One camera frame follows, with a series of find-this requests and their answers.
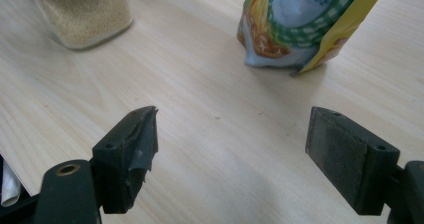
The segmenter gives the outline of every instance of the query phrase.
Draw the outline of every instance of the wooden table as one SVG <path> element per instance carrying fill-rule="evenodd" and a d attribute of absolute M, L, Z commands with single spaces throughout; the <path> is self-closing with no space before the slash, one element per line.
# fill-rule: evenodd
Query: wooden table
<path fill-rule="evenodd" d="M 89 159 L 126 113 L 155 105 L 160 150 L 136 205 L 104 223 L 385 223 L 360 217 L 304 147 L 312 106 L 424 159 L 424 2 L 379 0 L 314 71 L 251 68 L 244 0 L 129 0 L 133 26 L 89 51 L 48 37 L 32 0 L 0 0 L 0 152 L 32 194 Z"/>

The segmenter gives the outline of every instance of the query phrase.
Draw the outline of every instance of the yellow package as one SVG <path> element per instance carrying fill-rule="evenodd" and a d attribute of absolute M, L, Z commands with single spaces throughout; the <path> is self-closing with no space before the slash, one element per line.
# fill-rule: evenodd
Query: yellow package
<path fill-rule="evenodd" d="M 246 0 L 237 37 L 245 64 L 294 67 L 335 57 L 377 0 Z"/>

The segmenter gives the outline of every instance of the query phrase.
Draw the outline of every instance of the sesame seeds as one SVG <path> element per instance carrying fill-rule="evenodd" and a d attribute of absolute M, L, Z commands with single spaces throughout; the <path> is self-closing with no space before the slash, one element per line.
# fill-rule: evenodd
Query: sesame seeds
<path fill-rule="evenodd" d="M 131 24 L 127 0 L 40 0 L 61 43 L 82 49 L 118 34 Z"/>

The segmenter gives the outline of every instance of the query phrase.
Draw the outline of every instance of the green checkered pattern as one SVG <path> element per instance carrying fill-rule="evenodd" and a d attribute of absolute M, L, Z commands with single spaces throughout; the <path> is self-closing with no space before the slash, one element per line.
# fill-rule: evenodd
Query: green checkered pattern
<path fill-rule="evenodd" d="M 327 10 L 314 21 L 302 27 L 289 28 L 274 21 L 272 1 L 269 0 L 268 4 L 270 35 L 277 42 L 300 48 L 319 45 L 324 35 L 353 2 L 353 0 L 333 0 Z"/>

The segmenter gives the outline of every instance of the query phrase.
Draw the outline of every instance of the snack bag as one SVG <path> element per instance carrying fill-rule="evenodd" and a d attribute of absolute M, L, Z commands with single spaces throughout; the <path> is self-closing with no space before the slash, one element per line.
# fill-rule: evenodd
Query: snack bag
<path fill-rule="evenodd" d="M 337 56 L 377 0 L 246 0 L 245 64 L 310 70 Z"/>

